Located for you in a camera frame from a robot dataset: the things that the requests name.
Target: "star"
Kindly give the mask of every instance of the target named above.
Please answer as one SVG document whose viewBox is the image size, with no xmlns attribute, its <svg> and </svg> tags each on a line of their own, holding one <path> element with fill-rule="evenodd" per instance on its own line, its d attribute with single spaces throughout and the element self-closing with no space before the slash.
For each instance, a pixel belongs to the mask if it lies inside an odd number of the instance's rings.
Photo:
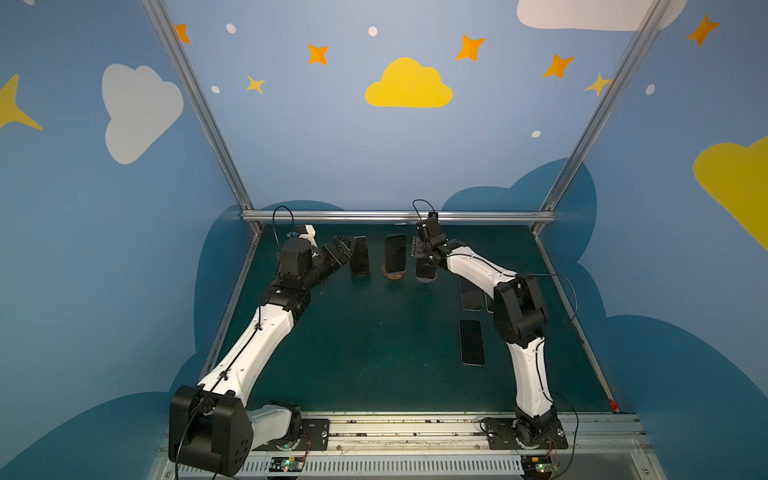
<svg viewBox="0 0 768 480">
<path fill-rule="evenodd" d="M 717 28 L 718 25 L 720 24 L 710 22 L 710 19 L 708 19 L 705 15 L 699 26 L 696 27 L 696 30 L 694 30 L 694 33 L 688 35 L 686 40 L 695 40 L 699 46 L 701 46 L 701 44 L 704 43 L 704 39 L 707 37 L 707 35 L 709 35 L 711 31 Z"/>
<path fill-rule="evenodd" d="M 250 80 L 250 85 L 248 85 L 246 90 L 258 90 L 260 94 L 264 95 L 264 92 L 261 91 L 261 84 L 264 83 L 264 80 L 255 81 L 250 77 L 250 75 L 247 75 L 247 77 L 248 80 Z"/>
<path fill-rule="evenodd" d="M 183 41 L 184 43 L 192 43 L 190 41 L 190 38 L 187 37 L 187 24 L 182 23 L 181 25 L 174 25 L 176 27 L 176 33 L 179 34 L 179 40 Z"/>
<path fill-rule="evenodd" d="M 557 55 L 555 55 L 552 58 L 552 66 L 547 70 L 543 77 L 548 77 L 549 75 L 557 75 L 560 78 L 563 78 L 563 74 L 565 73 L 565 67 L 568 66 L 571 61 L 576 57 L 570 57 L 570 58 L 560 58 Z"/>
<path fill-rule="evenodd" d="M 318 61 L 323 65 L 328 65 L 326 63 L 326 50 L 328 50 L 328 47 L 315 47 L 310 44 L 310 52 L 312 53 L 310 56 L 310 63 Z"/>
<path fill-rule="evenodd" d="M 461 60 L 462 58 L 471 58 L 474 61 L 478 60 L 478 48 L 480 48 L 480 45 L 482 45 L 482 42 L 485 41 L 484 38 L 479 38 L 477 40 L 472 40 L 470 37 L 463 35 L 464 37 L 464 45 L 462 46 L 462 50 L 458 53 L 458 57 L 456 57 L 456 60 Z"/>
<path fill-rule="evenodd" d="M 594 90 L 598 93 L 599 97 L 600 93 L 603 91 L 603 87 L 607 85 L 609 81 L 611 81 L 610 78 L 603 78 L 603 76 L 598 73 L 598 80 L 589 87 L 585 88 L 584 91 Z"/>
<path fill-rule="evenodd" d="M 18 74 L 11 77 L 3 88 L 0 88 L 0 128 L 12 121 L 28 127 L 42 130 L 43 127 L 32 120 L 29 115 L 24 113 L 16 104 L 16 90 L 18 89 Z"/>
</svg>

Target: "cloud painting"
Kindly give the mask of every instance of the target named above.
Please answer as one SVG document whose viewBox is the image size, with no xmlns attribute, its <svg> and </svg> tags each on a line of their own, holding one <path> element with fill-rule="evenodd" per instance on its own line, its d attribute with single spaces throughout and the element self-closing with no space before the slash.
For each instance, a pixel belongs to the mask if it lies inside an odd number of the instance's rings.
<svg viewBox="0 0 768 480">
<path fill-rule="evenodd" d="M 135 162 L 181 116 L 184 98 L 176 84 L 147 66 L 107 67 L 101 94 L 111 121 L 107 149 L 119 164 Z"/>
</svg>

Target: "mounting plate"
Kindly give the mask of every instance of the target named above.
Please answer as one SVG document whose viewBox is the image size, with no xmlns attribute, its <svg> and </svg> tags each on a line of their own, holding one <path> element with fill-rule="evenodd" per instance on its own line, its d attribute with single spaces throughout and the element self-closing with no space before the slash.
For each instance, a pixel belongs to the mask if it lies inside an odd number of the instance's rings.
<svg viewBox="0 0 768 480">
<path fill-rule="evenodd" d="M 312 439 L 312 452 L 325 452 L 328 449 L 328 428 L 330 421 L 328 419 L 301 419 L 301 432 Z M 277 444 L 272 441 L 265 445 L 260 445 L 252 452 L 281 452 Z M 300 436 L 299 443 L 291 452 L 300 452 L 302 455 L 306 451 L 306 437 Z"/>
</svg>

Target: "orange star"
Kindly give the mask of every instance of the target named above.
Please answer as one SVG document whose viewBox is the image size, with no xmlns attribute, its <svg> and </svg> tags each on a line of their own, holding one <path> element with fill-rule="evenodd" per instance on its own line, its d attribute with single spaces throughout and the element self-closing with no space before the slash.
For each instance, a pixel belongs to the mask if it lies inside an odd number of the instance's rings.
<svg viewBox="0 0 768 480">
<path fill-rule="evenodd" d="M 323 65 L 328 65 L 326 63 L 326 50 L 328 50 L 328 47 L 315 47 L 310 44 L 310 63 L 315 63 L 318 61 Z"/>
<path fill-rule="evenodd" d="M 482 42 L 485 41 L 484 38 L 479 38 L 477 40 L 472 40 L 470 37 L 463 35 L 464 37 L 464 45 L 462 46 L 462 50 L 458 53 L 458 57 L 456 57 L 456 60 L 461 60 L 462 58 L 471 58 L 474 61 L 478 60 L 478 48 L 480 48 L 480 45 L 482 45 Z"/>
<path fill-rule="evenodd" d="M 558 77 L 563 78 L 565 67 L 567 67 L 574 58 L 576 57 L 560 58 L 555 55 L 554 58 L 552 58 L 552 66 L 544 73 L 543 77 L 548 77 L 549 75 L 557 75 Z"/>
<path fill-rule="evenodd" d="M 709 35 L 711 31 L 717 28 L 718 25 L 720 24 L 710 22 L 710 19 L 708 19 L 705 15 L 699 26 L 696 28 L 696 30 L 694 30 L 694 33 L 688 35 L 686 40 L 695 40 L 696 43 L 701 46 L 701 44 L 704 43 L 704 39 L 707 37 L 707 35 Z"/>
<path fill-rule="evenodd" d="M 176 33 L 179 34 L 179 40 L 183 41 L 184 43 L 192 43 L 190 41 L 190 38 L 187 37 L 187 24 L 182 23 L 181 25 L 175 25 L 176 27 Z"/>
</svg>

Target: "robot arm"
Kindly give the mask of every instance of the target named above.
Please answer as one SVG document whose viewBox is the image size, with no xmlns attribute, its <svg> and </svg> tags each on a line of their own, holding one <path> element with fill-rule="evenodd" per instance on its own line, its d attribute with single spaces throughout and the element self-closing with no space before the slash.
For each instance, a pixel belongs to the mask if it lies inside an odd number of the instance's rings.
<svg viewBox="0 0 768 480">
<path fill-rule="evenodd" d="M 417 224 L 413 256 L 461 275 L 493 298 L 493 320 L 507 343 L 515 371 L 515 434 L 521 446 L 535 448 L 562 430 L 551 401 L 544 363 L 544 325 L 548 311 L 535 276 L 506 270 L 478 255 L 460 240 L 448 240 L 438 215 Z"/>
<path fill-rule="evenodd" d="M 171 461 L 232 476 L 253 445 L 297 442 L 298 406 L 273 402 L 246 415 L 248 397 L 267 360 L 310 303 L 310 290 L 352 258 L 354 239 L 336 237 L 333 244 L 317 248 L 311 225 L 297 227 L 296 233 L 280 249 L 277 275 L 232 349 L 197 387 L 181 386 L 172 398 Z"/>
</svg>

